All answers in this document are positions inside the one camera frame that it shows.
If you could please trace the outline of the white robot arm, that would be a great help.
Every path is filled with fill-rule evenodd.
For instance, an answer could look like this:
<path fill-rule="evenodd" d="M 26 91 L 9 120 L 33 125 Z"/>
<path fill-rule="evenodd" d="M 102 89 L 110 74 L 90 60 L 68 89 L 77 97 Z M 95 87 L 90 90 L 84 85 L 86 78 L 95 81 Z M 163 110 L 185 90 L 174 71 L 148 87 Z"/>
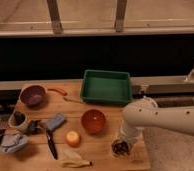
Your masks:
<path fill-rule="evenodd" d="M 135 77 L 133 93 L 140 98 L 122 110 L 112 146 L 131 149 L 146 127 L 194 136 L 194 66 L 187 75 Z"/>

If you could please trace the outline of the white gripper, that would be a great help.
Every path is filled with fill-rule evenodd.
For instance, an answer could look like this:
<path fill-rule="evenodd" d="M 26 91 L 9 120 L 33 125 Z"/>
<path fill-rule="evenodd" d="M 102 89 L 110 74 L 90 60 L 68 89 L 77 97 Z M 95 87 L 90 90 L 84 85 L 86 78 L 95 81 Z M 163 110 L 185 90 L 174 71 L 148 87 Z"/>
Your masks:
<path fill-rule="evenodd" d="M 132 147 L 138 141 L 142 131 L 143 127 L 131 126 L 126 121 L 123 121 L 118 128 L 117 140 L 125 142 L 129 147 Z"/>

